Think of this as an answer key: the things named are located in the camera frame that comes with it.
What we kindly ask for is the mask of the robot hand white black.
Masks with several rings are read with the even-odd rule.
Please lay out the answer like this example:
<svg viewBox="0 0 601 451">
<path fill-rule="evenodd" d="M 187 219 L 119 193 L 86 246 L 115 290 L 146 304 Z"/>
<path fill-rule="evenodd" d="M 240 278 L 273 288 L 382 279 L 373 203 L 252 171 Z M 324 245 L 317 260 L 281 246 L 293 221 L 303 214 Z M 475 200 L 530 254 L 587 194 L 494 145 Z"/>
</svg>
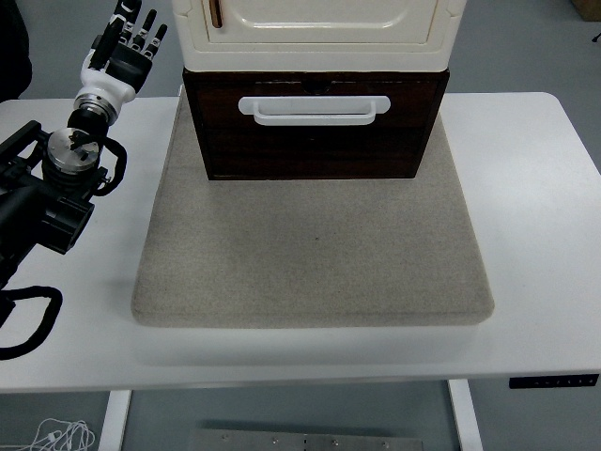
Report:
<svg viewBox="0 0 601 451">
<path fill-rule="evenodd" d="M 97 104 L 118 111 L 140 92 L 168 29 L 162 24 L 155 35 L 150 34 L 157 15 L 152 9 L 140 29 L 135 30 L 141 7 L 140 1 L 116 3 L 108 24 L 95 38 L 84 60 L 82 88 L 75 107 Z"/>
</svg>

